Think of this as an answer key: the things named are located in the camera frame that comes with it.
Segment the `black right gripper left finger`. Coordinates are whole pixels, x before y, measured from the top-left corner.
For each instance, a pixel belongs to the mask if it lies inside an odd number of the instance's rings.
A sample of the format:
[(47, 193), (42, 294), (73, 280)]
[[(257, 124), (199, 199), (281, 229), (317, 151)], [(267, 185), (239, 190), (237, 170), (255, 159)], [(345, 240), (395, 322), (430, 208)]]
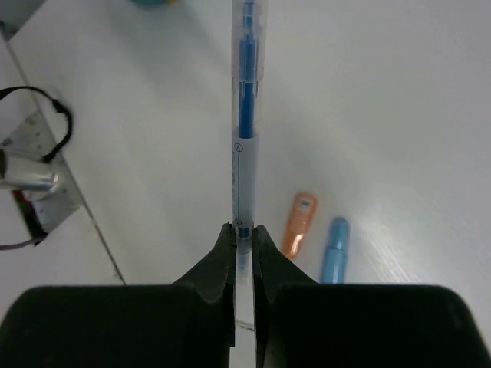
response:
[(235, 234), (172, 284), (25, 291), (1, 325), (3, 367), (227, 367)]

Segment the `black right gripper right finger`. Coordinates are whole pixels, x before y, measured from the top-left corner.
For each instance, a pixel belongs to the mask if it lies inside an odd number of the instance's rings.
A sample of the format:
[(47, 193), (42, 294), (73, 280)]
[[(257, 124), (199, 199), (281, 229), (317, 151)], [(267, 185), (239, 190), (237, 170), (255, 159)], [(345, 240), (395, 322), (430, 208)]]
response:
[(463, 299), (418, 284), (320, 284), (252, 233), (259, 367), (488, 367)]

